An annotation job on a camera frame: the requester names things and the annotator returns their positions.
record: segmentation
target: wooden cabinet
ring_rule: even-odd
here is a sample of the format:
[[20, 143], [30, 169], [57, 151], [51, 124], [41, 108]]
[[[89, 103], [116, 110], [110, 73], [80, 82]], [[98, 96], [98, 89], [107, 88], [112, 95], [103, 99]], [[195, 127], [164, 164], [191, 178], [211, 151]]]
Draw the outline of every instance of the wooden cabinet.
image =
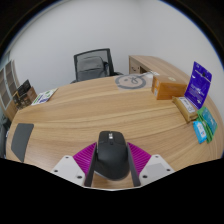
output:
[[129, 74], [140, 74], [140, 66], [134, 61], [129, 61]]
[[0, 71], [0, 106], [6, 117], [11, 121], [16, 114], [16, 106], [12, 96], [19, 87], [19, 82], [15, 74], [14, 62], [8, 62]]
[[129, 74], [143, 74], [149, 72], [150, 69], [143, 68], [138, 62], [134, 61], [132, 57], [129, 56]]

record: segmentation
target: white object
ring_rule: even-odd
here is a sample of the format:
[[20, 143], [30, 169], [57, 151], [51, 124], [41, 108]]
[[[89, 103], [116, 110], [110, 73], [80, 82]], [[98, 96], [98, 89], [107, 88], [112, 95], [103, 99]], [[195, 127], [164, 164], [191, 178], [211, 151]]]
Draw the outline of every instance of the white object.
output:
[[170, 165], [160, 155], [152, 155], [146, 166], [139, 174], [139, 180], [141, 182], [141, 186], [144, 186], [174, 172], [175, 171], [172, 167], [170, 167]]
[[[174, 172], [175, 171], [160, 155], [153, 155], [151, 156], [148, 163], [146, 164], [146, 166], [139, 175], [141, 186], [135, 188], [143, 187]], [[58, 162], [58, 164], [51, 170], [50, 173], [55, 174], [56, 176], [61, 177], [74, 184], [77, 184], [81, 187], [90, 188], [84, 186], [85, 173], [81, 170], [81, 168], [78, 166], [78, 164], [76, 163], [76, 161], [73, 159], [72, 156], [68, 155], [64, 156]], [[115, 191], [124, 189], [102, 189], [102, 190]]]
[[79, 186], [83, 186], [85, 181], [85, 173], [72, 156], [64, 156], [51, 170], [51, 173]]

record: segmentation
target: storage cabinet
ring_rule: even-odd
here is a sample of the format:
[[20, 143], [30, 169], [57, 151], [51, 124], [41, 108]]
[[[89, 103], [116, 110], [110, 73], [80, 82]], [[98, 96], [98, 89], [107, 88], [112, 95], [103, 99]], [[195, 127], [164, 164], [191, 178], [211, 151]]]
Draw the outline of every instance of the storage cabinet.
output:
[[16, 107], [12, 96], [19, 87], [19, 82], [15, 74], [14, 62], [8, 62], [0, 71], [0, 106], [6, 117], [11, 121], [16, 114]]
[[5, 78], [4, 78], [4, 68], [3, 68], [0, 71], [0, 97], [1, 97], [4, 109], [7, 108], [10, 102], [10, 97], [9, 97], [6, 85], [7, 85], [7, 82], [5, 81]]

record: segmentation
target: box label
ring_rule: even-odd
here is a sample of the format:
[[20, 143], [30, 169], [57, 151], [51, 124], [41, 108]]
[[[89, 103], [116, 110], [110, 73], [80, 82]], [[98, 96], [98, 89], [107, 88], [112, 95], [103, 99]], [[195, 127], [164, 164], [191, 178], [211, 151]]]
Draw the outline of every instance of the box label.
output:
[[189, 113], [195, 112], [195, 109], [191, 106], [190, 102], [185, 97], [179, 97], [180, 101], [187, 108]]

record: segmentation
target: green item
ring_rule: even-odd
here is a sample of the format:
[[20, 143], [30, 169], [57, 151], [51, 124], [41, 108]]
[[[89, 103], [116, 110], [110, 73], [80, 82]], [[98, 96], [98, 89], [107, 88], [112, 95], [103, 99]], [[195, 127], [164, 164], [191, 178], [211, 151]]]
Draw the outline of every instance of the green item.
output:
[[206, 121], [206, 119], [203, 117], [203, 111], [204, 110], [208, 110], [208, 108], [206, 108], [206, 107], [202, 107], [200, 110], [198, 110], [197, 111], [197, 113], [198, 113], [198, 118], [197, 118], [197, 121], [200, 121], [202, 124], [203, 124], [203, 127], [204, 127], [204, 129], [205, 129], [205, 132], [206, 132], [206, 135], [207, 135], [207, 143], [209, 143], [209, 142], [211, 142], [212, 141], [212, 139], [213, 139], [213, 137], [214, 137], [214, 134], [215, 134], [215, 131], [216, 131], [216, 129], [217, 129], [217, 127], [218, 127], [218, 125], [216, 126], [216, 128], [215, 128], [215, 131], [214, 131], [214, 134], [212, 133], [212, 130], [210, 129], [210, 127], [209, 127], [209, 125], [208, 125], [208, 123], [207, 123], [207, 121]]

